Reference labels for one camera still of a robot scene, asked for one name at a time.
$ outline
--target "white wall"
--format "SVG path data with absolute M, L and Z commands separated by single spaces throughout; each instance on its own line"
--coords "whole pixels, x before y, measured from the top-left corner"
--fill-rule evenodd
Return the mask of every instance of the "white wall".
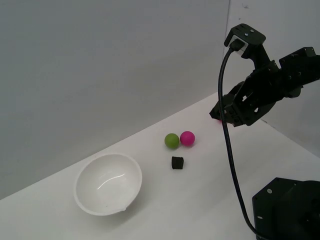
M 228 31 L 246 23 L 266 36 L 270 59 L 314 47 L 320 55 L 319 0 L 231 0 Z M 254 69 L 250 60 L 233 54 L 225 73 L 225 92 Z M 275 129 L 320 157 L 320 81 L 306 85 L 295 99 L 278 102 L 263 119 Z
M 0 199 L 214 93 L 228 7 L 0 0 Z

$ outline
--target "pink ball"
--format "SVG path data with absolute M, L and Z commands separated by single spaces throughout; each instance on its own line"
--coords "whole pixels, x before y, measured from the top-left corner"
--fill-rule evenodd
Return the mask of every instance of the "pink ball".
M 180 136 L 181 144 L 185 145 L 187 147 L 189 147 L 192 144 L 194 144 L 195 140 L 196 140 L 195 135 L 190 131 L 184 131 Z

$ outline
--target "bowl rim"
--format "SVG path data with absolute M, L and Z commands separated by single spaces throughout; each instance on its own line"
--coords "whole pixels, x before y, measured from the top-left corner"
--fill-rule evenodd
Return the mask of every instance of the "bowl rim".
M 138 185 L 138 188 L 137 190 L 135 191 L 134 195 L 129 199 L 129 201 L 127 202 L 126 206 L 122 207 L 122 208 L 118 208 L 118 209 L 114 209 L 114 210 L 110 210 L 108 212 L 95 212 L 95 211 L 91 211 L 89 209 L 87 209 L 79 200 L 78 198 L 78 194 L 77 194 L 77 185 L 78 185 L 78 180 L 79 180 L 79 177 L 80 175 L 82 174 L 82 172 L 88 167 L 89 164 L 91 164 L 92 162 L 94 162 L 95 160 L 97 159 L 100 159 L 104 156 L 109 156 L 109 155 L 120 155 L 120 156 L 123 156 L 129 160 L 131 160 L 134 165 L 136 166 L 137 170 L 138 170 L 138 173 L 139 173 L 139 185 Z M 77 174 L 77 177 L 75 178 L 75 181 L 74 181 L 74 185 L 73 185 L 73 196 L 74 196 L 74 200 L 76 202 L 76 204 L 83 210 L 85 211 L 86 213 L 88 214 L 91 214 L 91 215 L 95 215 L 95 216 L 107 216 L 107 215 L 111 215 L 111 214 L 115 214 L 115 213 L 118 213 L 118 212 L 122 212 L 124 210 L 127 209 L 127 207 L 134 201 L 134 199 L 137 197 L 140 189 L 141 189 L 141 185 L 142 185 L 142 172 L 141 172 L 141 168 L 139 166 L 139 164 L 137 163 L 137 161 L 129 156 L 129 155 L 126 155 L 124 153 L 117 153 L 117 152 L 110 152 L 110 153 L 104 153 L 104 154 L 101 154 L 101 155 L 98 155 L 96 156 L 94 159 L 90 160 L 89 162 L 87 162 L 80 170 L 80 172 Z

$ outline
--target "black sponge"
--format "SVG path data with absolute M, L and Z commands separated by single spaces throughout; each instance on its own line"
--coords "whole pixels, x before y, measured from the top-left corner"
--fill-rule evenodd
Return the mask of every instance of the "black sponge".
M 173 156 L 171 159 L 172 169 L 183 169 L 184 168 L 184 158 L 179 156 Z

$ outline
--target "white table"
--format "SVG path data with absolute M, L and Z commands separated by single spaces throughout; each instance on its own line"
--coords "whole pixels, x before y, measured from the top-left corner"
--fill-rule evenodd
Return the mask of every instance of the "white table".
M 209 116 L 216 101 L 217 94 L 213 94 L 0 200 L 0 238 L 254 240 L 232 183 L 221 124 Z M 192 148 L 168 150 L 164 146 L 167 133 L 179 135 L 187 130 L 196 136 Z M 251 197 L 275 177 L 320 181 L 320 159 L 266 123 L 230 126 L 229 130 L 252 222 Z M 126 153 L 137 160 L 143 174 L 141 191 L 126 211 L 91 216 L 74 201 L 74 180 L 83 165 L 109 152 Z M 171 156 L 184 157 L 183 170 L 171 169 Z

